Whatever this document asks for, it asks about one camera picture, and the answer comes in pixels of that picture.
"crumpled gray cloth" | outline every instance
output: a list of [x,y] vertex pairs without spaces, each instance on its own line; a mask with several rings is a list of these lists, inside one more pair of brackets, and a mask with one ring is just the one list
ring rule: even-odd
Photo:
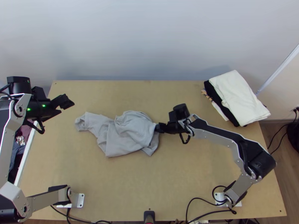
[[156,124],[140,111],[125,111],[115,120],[85,112],[75,120],[78,131],[90,131],[107,157],[126,155],[137,150],[151,156],[158,147]]

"wooden table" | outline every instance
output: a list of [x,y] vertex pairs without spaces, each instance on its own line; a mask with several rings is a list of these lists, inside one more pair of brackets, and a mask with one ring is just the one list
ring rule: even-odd
[[[194,138],[183,145],[178,135],[161,134],[151,157],[138,151],[106,158],[96,137],[88,131],[78,132],[74,121],[86,111],[114,118],[135,110],[156,123],[167,122],[173,106],[186,103],[190,113],[210,125],[240,133],[266,148],[258,122],[238,128],[225,122],[200,93],[203,86],[202,81],[55,81],[49,98],[66,93],[75,106],[46,121],[44,135],[35,135],[20,187],[29,196],[68,184],[85,193],[84,207],[72,209],[71,215],[86,220],[142,221],[149,208],[155,211],[156,220],[184,220],[191,198],[213,202],[213,187],[227,186],[240,175],[228,148]],[[188,219],[217,209],[223,208],[194,201]],[[286,215],[274,171],[253,185],[242,207],[234,209],[236,215],[224,212],[206,219]],[[32,218],[65,220],[50,207]]]

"black folded cloth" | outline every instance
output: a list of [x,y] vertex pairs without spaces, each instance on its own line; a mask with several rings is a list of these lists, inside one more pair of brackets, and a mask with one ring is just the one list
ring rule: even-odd
[[220,98],[220,96],[209,81],[204,82],[204,88],[206,89],[207,95],[211,97],[213,101],[220,107],[224,115],[232,122],[232,124],[235,127],[240,126],[232,112],[227,107],[222,105],[222,99]]

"power outlet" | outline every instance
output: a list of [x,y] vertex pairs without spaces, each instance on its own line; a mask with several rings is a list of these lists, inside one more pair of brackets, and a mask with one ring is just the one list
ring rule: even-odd
[[295,106],[295,107],[294,107],[292,110],[290,110],[290,111],[294,111],[294,110],[296,110],[297,107],[299,107],[299,105]]

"black bag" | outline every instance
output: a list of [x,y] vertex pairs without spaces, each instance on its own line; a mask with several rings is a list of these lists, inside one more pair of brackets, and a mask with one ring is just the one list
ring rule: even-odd
[[287,137],[293,146],[293,148],[299,152],[299,125],[298,124],[288,124],[287,126]]

